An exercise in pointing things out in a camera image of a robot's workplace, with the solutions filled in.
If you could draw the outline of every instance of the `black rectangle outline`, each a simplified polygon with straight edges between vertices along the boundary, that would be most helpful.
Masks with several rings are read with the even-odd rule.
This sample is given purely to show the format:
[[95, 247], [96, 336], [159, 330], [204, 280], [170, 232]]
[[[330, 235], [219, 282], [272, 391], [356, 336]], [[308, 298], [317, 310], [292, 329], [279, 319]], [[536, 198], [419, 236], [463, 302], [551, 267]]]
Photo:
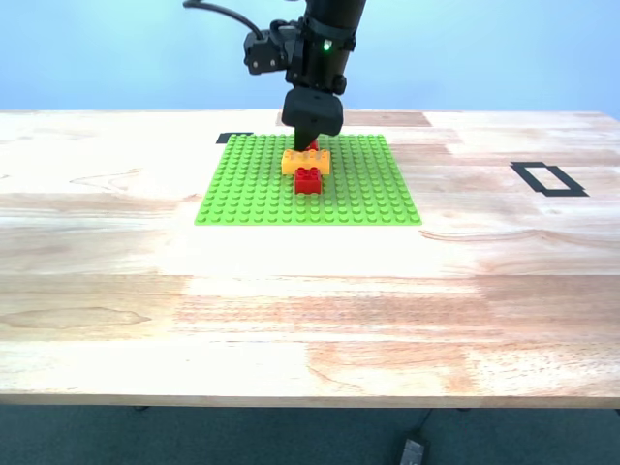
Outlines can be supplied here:
[[[511, 162], [511, 168], [521, 176], [521, 179], [523, 179], [534, 192], [540, 192], [546, 197], [590, 197], [578, 182], [568, 176], [559, 167], [550, 167], [543, 162]], [[547, 168], [555, 177], [562, 181], [568, 189], [547, 189], [527, 170], [528, 168]]]

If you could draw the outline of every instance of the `red lego brick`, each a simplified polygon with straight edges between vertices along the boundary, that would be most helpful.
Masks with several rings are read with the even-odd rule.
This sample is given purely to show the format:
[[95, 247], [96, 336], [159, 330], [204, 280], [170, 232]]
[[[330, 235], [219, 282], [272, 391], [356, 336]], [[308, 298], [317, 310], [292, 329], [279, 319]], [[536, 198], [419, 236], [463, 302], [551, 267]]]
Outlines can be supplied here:
[[294, 172], [294, 192], [296, 194], [320, 194], [321, 172], [317, 168], [298, 168]]
[[318, 152], [319, 151], [319, 140], [314, 139], [312, 143], [308, 145], [308, 148], [306, 148], [306, 150], [316, 150]]

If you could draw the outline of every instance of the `dark floor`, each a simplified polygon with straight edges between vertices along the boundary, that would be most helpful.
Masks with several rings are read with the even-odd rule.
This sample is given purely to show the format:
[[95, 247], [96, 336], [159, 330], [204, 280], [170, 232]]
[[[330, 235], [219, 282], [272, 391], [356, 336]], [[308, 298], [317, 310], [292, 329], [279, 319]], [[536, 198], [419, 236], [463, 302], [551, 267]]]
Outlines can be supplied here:
[[[425, 410], [0, 406], [0, 464], [392, 465]], [[612, 410], [435, 410], [429, 465], [617, 465]]]

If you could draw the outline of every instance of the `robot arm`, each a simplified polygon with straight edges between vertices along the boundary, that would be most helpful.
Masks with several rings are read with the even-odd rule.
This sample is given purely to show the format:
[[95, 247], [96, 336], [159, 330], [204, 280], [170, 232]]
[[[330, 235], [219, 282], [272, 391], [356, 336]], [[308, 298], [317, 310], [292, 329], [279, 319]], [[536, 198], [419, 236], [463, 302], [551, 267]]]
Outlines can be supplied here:
[[233, 17], [250, 32], [243, 45], [250, 74], [286, 71], [293, 85], [284, 102], [282, 122], [294, 127], [294, 148], [304, 150], [319, 134], [336, 136], [343, 124], [338, 95], [347, 87], [344, 76], [349, 53], [356, 47], [356, 31], [366, 0], [306, 0], [297, 21], [271, 21], [259, 28], [231, 10], [186, 1], [186, 8], [202, 8]]

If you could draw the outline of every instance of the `stacked lego bricks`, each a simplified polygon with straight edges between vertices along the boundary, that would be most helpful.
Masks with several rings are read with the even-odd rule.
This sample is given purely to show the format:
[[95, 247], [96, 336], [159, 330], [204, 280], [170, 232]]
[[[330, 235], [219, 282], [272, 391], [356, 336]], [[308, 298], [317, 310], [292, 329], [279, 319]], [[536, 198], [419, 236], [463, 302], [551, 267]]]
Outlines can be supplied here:
[[329, 150], [319, 150], [314, 140], [303, 152], [287, 149], [282, 155], [282, 174], [294, 175], [296, 194], [320, 194], [322, 175], [329, 175]]

